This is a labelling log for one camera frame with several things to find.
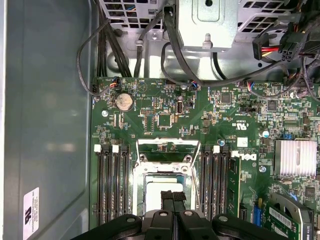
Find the blue pcie slot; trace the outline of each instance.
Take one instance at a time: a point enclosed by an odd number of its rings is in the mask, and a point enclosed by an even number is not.
[[[253,224],[261,227],[261,209],[258,206],[253,207]]]

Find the white label sticker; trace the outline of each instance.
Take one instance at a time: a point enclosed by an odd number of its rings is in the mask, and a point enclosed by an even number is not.
[[[286,225],[288,228],[292,228],[292,223],[291,221],[286,218],[285,216],[281,215],[280,213],[278,213],[276,210],[274,210],[273,208],[269,208],[269,213],[271,216],[274,216],[278,221],[280,221],[281,223],[283,223],[284,225]]]
[[[39,228],[39,187],[23,197],[23,240]]]
[[[287,234],[285,234],[283,231],[281,231],[279,228],[277,228],[276,226],[274,226],[274,231],[279,234],[279,235],[282,235],[282,236],[285,236],[286,238],[288,237]]]
[[[238,148],[247,148],[248,147],[248,138],[247,137],[238,137],[236,140],[236,146]]]

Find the yellow wire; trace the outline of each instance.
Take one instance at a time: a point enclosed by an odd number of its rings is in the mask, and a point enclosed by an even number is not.
[[[272,53],[273,53],[273,51],[265,52],[264,54],[262,54],[262,57],[268,56],[269,54],[272,54]]]

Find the ul certification sticker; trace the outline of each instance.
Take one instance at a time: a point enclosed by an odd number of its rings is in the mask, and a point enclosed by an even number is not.
[[[23,240],[39,228],[39,187],[23,197]]]

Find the screw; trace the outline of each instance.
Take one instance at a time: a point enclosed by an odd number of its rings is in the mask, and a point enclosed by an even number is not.
[[[101,115],[106,118],[106,117],[108,117],[109,113],[108,113],[108,111],[103,110],[103,111],[101,112]]]
[[[194,213],[192,212],[192,211],[185,211],[184,212],[184,215],[186,215],[186,216],[192,216]]]
[[[220,216],[220,217],[219,217],[219,220],[220,220],[221,222],[226,222],[226,221],[228,221],[228,218],[227,218],[226,216]]]
[[[260,173],[265,173],[267,171],[267,168],[265,166],[260,166],[259,167],[259,172]]]
[[[187,172],[188,171],[188,167],[187,166],[183,166],[182,168],[181,168],[181,170],[182,170],[182,172]]]
[[[152,33],[152,39],[153,40],[156,40],[158,37],[158,34],[156,32]]]

